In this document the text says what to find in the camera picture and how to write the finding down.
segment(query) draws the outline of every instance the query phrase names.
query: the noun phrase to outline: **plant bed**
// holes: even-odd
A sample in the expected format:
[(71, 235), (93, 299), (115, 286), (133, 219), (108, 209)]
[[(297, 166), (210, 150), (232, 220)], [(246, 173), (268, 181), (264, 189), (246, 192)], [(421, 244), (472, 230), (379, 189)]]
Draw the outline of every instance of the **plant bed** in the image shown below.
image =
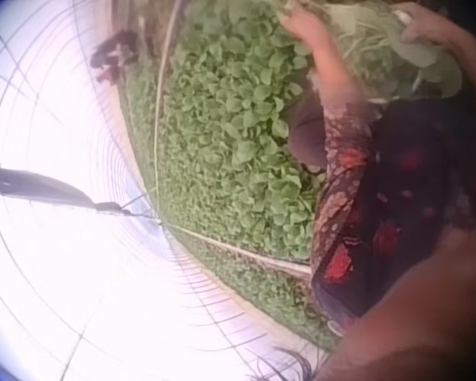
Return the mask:
[(336, 347), (339, 339), (326, 326), (304, 281), (185, 233), (171, 233), (222, 282), (277, 323), (325, 350)]
[(161, 215), (219, 241), (307, 260), (321, 183), (287, 153), (285, 120), (309, 53), (263, 2), (198, 0), (185, 16), (159, 129)]

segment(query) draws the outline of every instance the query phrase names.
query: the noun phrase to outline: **person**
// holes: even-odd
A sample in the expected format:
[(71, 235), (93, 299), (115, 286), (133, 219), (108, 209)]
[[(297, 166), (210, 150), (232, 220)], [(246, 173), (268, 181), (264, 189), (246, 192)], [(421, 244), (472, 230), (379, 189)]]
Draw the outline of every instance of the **person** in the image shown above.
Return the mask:
[[(423, 37), (450, 47), (476, 90), (476, 40), (416, 4), (397, 9), (413, 17), (404, 38)], [(458, 154), (473, 152), (452, 152), (455, 147), (436, 133), (441, 128), (432, 126), (426, 135), (417, 131), (413, 124), (425, 118), (434, 121), (429, 108), (415, 118), (413, 109), (387, 110), (382, 119), (387, 125), (374, 128), (367, 112), (370, 106), (321, 21), (296, 9), (281, 23), (311, 49), (322, 85), (323, 108), (318, 112), (324, 119), (328, 183), (317, 207), (312, 285), (323, 309), (355, 322), (314, 373), (300, 361), (301, 379), (476, 381), (476, 199), (473, 203), (469, 196), (474, 183), (458, 171), (462, 159)], [(448, 102), (458, 105), (454, 99)], [(439, 123), (441, 112), (448, 110), (447, 106), (437, 110), (435, 121)], [(402, 122), (390, 119), (396, 112), (407, 118), (404, 127), (412, 127), (406, 134), (394, 128)], [(312, 118), (306, 117), (311, 113), (299, 114), (305, 116), (304, 128), (315, 133)], [(476, 125), (464, 127), (470, 133)], [(409, 141), (412, 133), (417, 139)], [(397, 141), (402, 139), (408, 139), (407, 151)], [(321, 148), (321, 141), (315, 145)], [(411, 148), (417, 153), (410, 153)], [(317, 148), (309, 149), (315, 156), (305, 156), (306, 160), (321, 158)], [(409, 192), (396, 194), (405, 185), (410, 185), (405, 188)], [(460, 197), (452, 197), (455, 190)], [(431, 203), (424, 206), (417, 198)], [(466, 222), (465, 229), (456, 229), (454, 224), (461, 221)], [(442, 235), (445, 225), (451, 228), (448, 235)], [(378, 230), (390, 236), (378, 235)]]
[[(97, 46), (90, 58), (90, 66), (94, 69), (102, 69), (104, 66), (124, 66), (137, 62), (137, 39), (137, 33), (131, 30), (119, 30)], [(124, 51), (127, 53), (126, 57), (121, 59)]]
[(107, 67), (96, 78), (98, 83), (103, 83), (107, 81), (110, 86), (116, 85), (119, 79), (120, 79), (120, 68), (118, 67), (118, 65), (111, 65)]
[(321, 82), (290, 122), (288, 149), (326, 168), (311, 285), (341, 336), (407, 271), (476, 229), (476, 39), (417, 4), (396, 10), (413, 18), (404, 41), (449, 48), (474, 97), (464, 89), (448, 100), (393, 102), (376, 121), (325, 25), (301, 8), (281, 17), (312, 52)]
[(476, 230), (401, 277), (318, 368), (293, 358), (303, 381), (476, 381)]

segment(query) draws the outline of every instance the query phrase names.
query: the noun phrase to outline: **leaf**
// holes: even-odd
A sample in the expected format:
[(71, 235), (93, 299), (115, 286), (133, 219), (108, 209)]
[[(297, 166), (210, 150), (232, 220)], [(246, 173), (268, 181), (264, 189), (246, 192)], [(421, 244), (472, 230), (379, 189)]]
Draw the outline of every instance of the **leaf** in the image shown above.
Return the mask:
[(307, 62), (307, 59), (305, 57), (294, 57), (293, 58), (293, 65), (295, 69), (302, 69), (303, 67), (307, 67), (309, 63)]
[(284, 63), (286, 60), (287, 56), (283, 52), (277, 50), (275, 53), (273, 53), (273, 56), (271, 56), (270, 61), (268, 62), (269, 67), (281, 67), (281, 65)]
[(254, 47), (254, 54), (259, 58), (266, 59), (273, 53), (271, 46), (260, 44)]
[(356, 19), (352, 8), (353, 6), (326, 4), (325, 10), (334, 25), (352, 35), (356, 33)]
[(290, 215), (290, 224), (294, 225), (294, 224), (297, 224), (298, 222), (306, 221), (308, 217), (309, 217), (309, 214), (305, 211), (292, 213)]
[(455, 58), (446, 52), (441, 53), (436, 63), (421, 72), (424, 79), (439, 83), (442, 98), (452, 97), (462, 88), (462, 70)]
[(261, 145), (264, 148), (265, 155), (274, 155), (275, 153), (277, 153), (277, 143), (275, 143), (275, 140), (273, 140), (271, 137), (269, 137), (268, 135), (262, 135), (259, 138), (259, 141), (261, 142)]
[(257, 102), (255, 112), (259, 115), (268, 115), (273, 110), (273, 105), (268, 102)]
[(287, 123), (281, 121), (280, 119), (273, 122), (271, 130), (274, 136), (276, 137), (281, 137), (285, 139), (289, 135), (289, 127), (287, 126)]
[(251, 141), (241, 141), (238, 143), (238, 151), (236, 152), (236, 158), (241, 162), (245, 163), (254, 158), (255, 155), (255, 144)]
[(271, 95), (271, 87), (266, 85), (257, 86), (254, 90), (254, 99), (264, 101)]
[(288, 198), (290, 200), (295, 200), (298, 195), (300, 194), (300, 188), (298, 188), (293, 183), (286, 183), (282, 190), (280, 191), (280, 195), (282, 198)]
[(293, 41), (286, 36), (284, 33), (274, 34), (270, 37), (270, 42), (273, 46), (277, 48), (285, 48), (293, 43)]
[(234, 139), (238, 140), (241, 138), (240, 131), (238, 131), (238, 129), (228, 121), (223, 124), (222, 128), (226, 133), (228, 133), (229, 136), (233, 137)]
[(203, 33), (205, 34), (220, 34), (223, 29), (220, 17), (207, 18), (203, 25)]
[(228, 112), (235, 113), (241, 110), (241, 101), (236, 98), (230, 98), (226, 101), (225, 107)]
[(396, 31), (388, 32), (388, 40), (393, 50), (404, 60), (418, 67), (428, 67), (437, 61), (436, 48), (428, 42), (406, 44)]
[(260, 75), (261, 82), (264, 83), (265, 85), (271, 85), (271, 74), (272, 74), (272, 71), (269, 67), (264, 68), (261, 71), (261, 75)]
[(254, 114), (254, 111), (247, 110), (244, 113), (244, 127), (246, 129), (251, 128), (252, 126), (256, 125), (258, 122), (258, 118)]
[(283, 226), (286, 223), (286, 215), (285, 214), (276, 214), (273, 216), (273, 222), (277, 226)]
[(296, 185), (298, 188), (301, 189), (301, 181), (300, 181), (300, 177), (298, 175), (286, 175), (285, 179), (287, 181), (292, 182), (294, 185)]
[(303, 93), (303, 87), (301, 87), (295, 82), (291, 82), (289, 84), (289, 90), (291, 91), (291, 93), (293, 93), (295, 97)]
[(284, 101), (278, 97), (275, 97), (274, 100), (275, 100), (275, 111), (280, 113), (282, 110), (284, 110)]
[(237, 37), (229, 37), (226, 48), (236, 54), (245, 52), (244, 42)]
[(310, 50), (308, 50), (307, 47), (301, 42), (297, 42), (294, 45), (294, 52), (298, 56), (310, 56)]
[(240, 216), (240, 224), (245, 229), (250, 229), (254, 225), (254, 218), (250, 213), (246, 213)]

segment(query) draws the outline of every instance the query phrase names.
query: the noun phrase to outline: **woman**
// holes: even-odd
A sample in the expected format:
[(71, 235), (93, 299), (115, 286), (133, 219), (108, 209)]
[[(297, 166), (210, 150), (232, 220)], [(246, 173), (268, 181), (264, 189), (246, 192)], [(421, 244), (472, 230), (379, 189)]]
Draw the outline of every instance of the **woman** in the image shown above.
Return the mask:
[[(476, 93), (476, 39), (417, 4), (397, 9), (413, 18), (404, 41), (445, 45)], [(438, 245), (455, 245), (476, 228), (476, 111), (462, 92), (447, 101), (395, 102), (374, 123), (321, 21), (295, 10), (281, 22), (312, 51), (321, 81), (323, 108), (310, 97), (302, 103), (288, 147), (302, 163), (327, 169), (312, 286), (330, 327), (344, 332)]]

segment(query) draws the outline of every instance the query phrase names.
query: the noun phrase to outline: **dark red garment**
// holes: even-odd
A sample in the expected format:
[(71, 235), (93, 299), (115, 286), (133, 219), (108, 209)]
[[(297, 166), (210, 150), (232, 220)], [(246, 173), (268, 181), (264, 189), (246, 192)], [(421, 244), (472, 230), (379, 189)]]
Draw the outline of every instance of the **dark red garment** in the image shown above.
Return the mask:
[[(291, 126), (288, 147), (295, 158), (305, 153), (302, 163), (308, 153), (312, 165), (328, 162), (312, 285), (321, 310), (345, 328), (431, 255), (445, 226), (476, 226), (476, 111), (464, 94), (398, 101), (370, 125), (350, 109), (321, 118), (310, 97), (302, 107), (313, 112), (298, 111), (303, 118)], [(299, 136), (306, 131), (311, 138)], [(328, 160), (319, 153), (325, 140)]]

